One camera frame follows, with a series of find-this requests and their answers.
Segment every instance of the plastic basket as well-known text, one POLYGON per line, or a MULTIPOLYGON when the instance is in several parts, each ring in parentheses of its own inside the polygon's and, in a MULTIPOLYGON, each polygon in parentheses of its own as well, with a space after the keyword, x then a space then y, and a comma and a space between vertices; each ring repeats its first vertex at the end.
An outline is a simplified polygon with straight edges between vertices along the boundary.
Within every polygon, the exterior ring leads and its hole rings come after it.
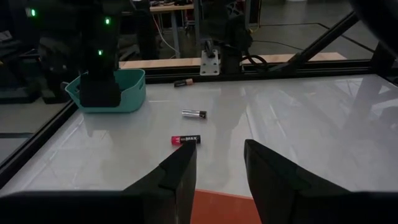
POLYGON ((145 71, 141 69, 122 69, 114 72, 121 90, 120 105, 115 108, 85 108, 80 104, 78 85, 80 77, 69 83, 65 90, 84 113, 127 113, 138 110, 146 97, 145 71))

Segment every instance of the white tabletop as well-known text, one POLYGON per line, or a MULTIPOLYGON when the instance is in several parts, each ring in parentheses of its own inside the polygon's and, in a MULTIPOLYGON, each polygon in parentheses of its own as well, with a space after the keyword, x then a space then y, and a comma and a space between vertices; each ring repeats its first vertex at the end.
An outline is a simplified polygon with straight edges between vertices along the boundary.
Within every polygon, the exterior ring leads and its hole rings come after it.
POLYGON ((134 113, 77 111, 0 194, 120 190, 176 149, 171 136, 191 134, 198 189, 250 196, 243 147, 255 139, 348 190, 398 190, 397 123, 398 89, 376 75, 148 85, 134 113))

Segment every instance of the metal bracket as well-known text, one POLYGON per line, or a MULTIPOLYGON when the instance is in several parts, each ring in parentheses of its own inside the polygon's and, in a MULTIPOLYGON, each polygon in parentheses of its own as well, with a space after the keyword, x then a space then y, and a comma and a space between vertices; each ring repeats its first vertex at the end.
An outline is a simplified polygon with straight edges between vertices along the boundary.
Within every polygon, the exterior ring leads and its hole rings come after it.
POLYGON ((200 75, 219 75, 220 74, 220 63, 218 60, 218 51, 213 50, 214 57, 207 57, 205 50, 201 51, 201 64, 200 64, 200 75))

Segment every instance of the orange surface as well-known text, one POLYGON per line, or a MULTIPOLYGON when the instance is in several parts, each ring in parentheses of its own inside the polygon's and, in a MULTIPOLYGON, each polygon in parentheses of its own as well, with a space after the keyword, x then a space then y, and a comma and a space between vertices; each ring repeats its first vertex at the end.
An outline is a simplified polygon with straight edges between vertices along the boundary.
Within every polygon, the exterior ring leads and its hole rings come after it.
POLYGON ((191 224, 261 223, 253 198, 196 190, 191 224))

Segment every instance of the battery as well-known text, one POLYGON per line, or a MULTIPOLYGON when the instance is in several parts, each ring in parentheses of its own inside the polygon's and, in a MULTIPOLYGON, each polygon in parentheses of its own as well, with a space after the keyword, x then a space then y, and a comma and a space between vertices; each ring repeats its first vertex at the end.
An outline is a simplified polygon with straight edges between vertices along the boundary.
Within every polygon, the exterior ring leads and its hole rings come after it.
POLYGON ((206 111, 195 111, 195 110, 182 110, 182 116, 206 119, 207 112, 206 111))
POLYGON ((186 86, 186 85, 192 85, 193 80, 191 78, 186 79, 186 80, 179 80, 174 82, 174 87, 180 87, 180 86, 186 86))
POLYGON ((172 145, 179 146, 184 144, 187 141, 196 141, 197 144, 200 144, 201 139, 200 135, 196 136, 172 136, 172 145))

